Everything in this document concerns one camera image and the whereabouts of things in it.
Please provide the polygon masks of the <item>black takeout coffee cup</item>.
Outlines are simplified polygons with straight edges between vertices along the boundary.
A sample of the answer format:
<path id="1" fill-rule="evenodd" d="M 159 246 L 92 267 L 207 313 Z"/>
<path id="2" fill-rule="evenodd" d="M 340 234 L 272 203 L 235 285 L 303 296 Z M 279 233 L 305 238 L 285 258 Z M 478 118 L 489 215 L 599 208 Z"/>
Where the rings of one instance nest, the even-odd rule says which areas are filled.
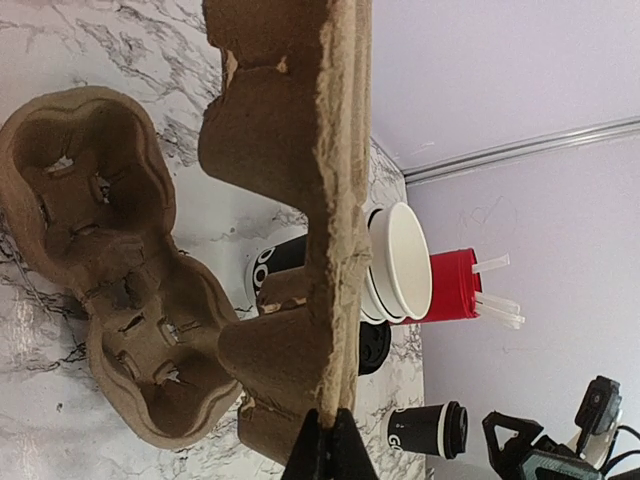
<path id="1" fill-rule="evenodd" d="M 387 445 L 394 450 L 446 459 L 442 436 L 449 402 L 390 411 L 383 421 L 383 438 Z"/>

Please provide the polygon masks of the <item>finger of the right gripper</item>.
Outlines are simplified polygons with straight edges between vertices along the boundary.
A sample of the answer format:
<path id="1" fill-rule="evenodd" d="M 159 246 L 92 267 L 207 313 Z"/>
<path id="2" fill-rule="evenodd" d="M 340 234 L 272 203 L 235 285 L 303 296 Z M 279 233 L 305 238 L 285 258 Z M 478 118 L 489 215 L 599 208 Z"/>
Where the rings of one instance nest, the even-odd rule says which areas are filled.
<path id="1" fill-rule="evenodd" d="M 518 473 L 520 463 L 543 431 L 543 426 L 534 420 L 512 417 L 497 411 L 489 413 L 482 420 L 482 428 L 489 463 L 496 473 Z M 497 428 L 512 433 L 503 445 L 499 443 Z"/>

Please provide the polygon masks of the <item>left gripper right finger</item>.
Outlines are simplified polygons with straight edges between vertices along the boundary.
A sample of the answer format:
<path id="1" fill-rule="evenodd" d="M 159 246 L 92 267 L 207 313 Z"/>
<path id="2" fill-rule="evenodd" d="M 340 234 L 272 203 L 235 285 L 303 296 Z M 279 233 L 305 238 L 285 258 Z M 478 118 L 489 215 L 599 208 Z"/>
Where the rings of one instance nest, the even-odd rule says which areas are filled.
<path id="1" fill-rule="evenodd" d="M 335 480 L 378 479 L 352 412 L 348 409 L 338 410 L 330 434 L 329 478 Z"/>

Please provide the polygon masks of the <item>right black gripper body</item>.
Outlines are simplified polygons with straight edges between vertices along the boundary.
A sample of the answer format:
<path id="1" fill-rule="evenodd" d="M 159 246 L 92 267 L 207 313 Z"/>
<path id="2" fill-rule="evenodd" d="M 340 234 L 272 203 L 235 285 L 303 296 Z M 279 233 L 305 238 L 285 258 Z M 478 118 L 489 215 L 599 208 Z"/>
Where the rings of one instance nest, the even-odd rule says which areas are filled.
<path id="1" fill-rule="evenodd" d="M 624 460 L 638 455 L 631 450 L 613 456 L 617 436 L 592 437 L 581 453 L 565 445 L 555 451 L 533 449 L 517 467 L 518 479 L 638 479 L 639 468 L 613 475 L 613 470 Z"/>

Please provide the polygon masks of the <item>black cup lid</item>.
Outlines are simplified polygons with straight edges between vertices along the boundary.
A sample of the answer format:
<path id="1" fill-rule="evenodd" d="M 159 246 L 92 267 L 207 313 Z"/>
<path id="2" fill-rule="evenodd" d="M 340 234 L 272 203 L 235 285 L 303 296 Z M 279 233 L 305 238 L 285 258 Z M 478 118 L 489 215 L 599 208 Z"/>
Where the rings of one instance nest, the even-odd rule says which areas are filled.
<path id="1" fill-rule="evenodd" d="M 446 407 L 443 426 L 443 456 L 448 460 L 453 460 L 466 451 L 468 438 L 467 409 L 457 401 L 449 402 Z"/>

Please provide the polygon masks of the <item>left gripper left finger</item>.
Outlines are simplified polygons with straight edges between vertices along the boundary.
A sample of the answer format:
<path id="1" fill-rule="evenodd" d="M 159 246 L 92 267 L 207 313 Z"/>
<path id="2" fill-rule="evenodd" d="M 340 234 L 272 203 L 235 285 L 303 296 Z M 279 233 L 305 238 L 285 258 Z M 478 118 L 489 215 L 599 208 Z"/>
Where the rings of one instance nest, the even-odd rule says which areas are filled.
<path id="1" fill-rule="evenodd" d="M 282 480 L 321 480 L 325 478 L 325 430 L 319 414 L 310 410 L 289 456 Z"/>

